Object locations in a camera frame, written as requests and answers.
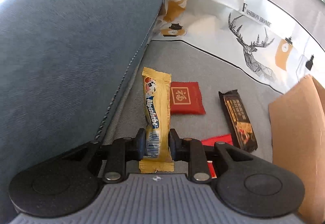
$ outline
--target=yellow candy wrapper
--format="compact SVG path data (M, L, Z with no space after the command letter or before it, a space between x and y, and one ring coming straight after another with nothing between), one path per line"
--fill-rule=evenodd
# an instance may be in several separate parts
M174 171L168 148L170 125L170 74L144 67L143 93L146 128L146 156L139 162L142 173Z

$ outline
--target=cardboard box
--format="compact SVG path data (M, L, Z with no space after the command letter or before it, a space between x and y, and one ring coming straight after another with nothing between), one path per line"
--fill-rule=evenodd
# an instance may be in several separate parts
M312 224L325 220L325 89L312 76L269 104L273 163L305 186L299 208Z

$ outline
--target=deer print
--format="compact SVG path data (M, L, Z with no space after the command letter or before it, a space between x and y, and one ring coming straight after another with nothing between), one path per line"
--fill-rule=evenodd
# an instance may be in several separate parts
M238 20L242 16L243 15L241 15L241 16L239 16L237 18L234 18L232 20L232 22L230 22L230 19L231 19L231 13L230 13L229 17L228 17L228 25L229 25L230 31L236 36L237 41L240 43L241 46L243 46L246 65L248 66L249 69L251 69L258 76L263 76L265 79L268 79L268 80L274 82L276 80L276 76L275 76L274 72L272 71L272 69L262 65L260 62L255 60L255 58L253 56L253 52L257 51L257 48L266 48L267 46L269 46L274 41L274 39L271 40L268 43L269 37L268 37L268 34L266 32L266 29L264 28L265 29L265 35L266 35L265 40L262 41L261 43L259 43L260 42L260 35L257 35L256 42L253 41L253 42L251 42L251 45L247 45L243 41L243 37L240 34L240 30L241 30L243 25L240 25L237 28L237 30L235 29L236 20Z

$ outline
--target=black snack package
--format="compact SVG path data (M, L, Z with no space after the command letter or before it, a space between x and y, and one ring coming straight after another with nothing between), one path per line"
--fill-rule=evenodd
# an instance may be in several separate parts
M231 131L233 145L247 152L256 150L257 142L251 127L251 122L249 121L237 90L224 94L219 91L219 97L222 110Z

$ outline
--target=chinese character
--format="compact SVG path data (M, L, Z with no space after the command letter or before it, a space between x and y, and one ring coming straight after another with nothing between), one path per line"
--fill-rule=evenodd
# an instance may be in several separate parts
M184 99L186 99L186 96L185 95L186 95L186 92L177 90L177 92L176 92L176 99L178 101L183 101Z

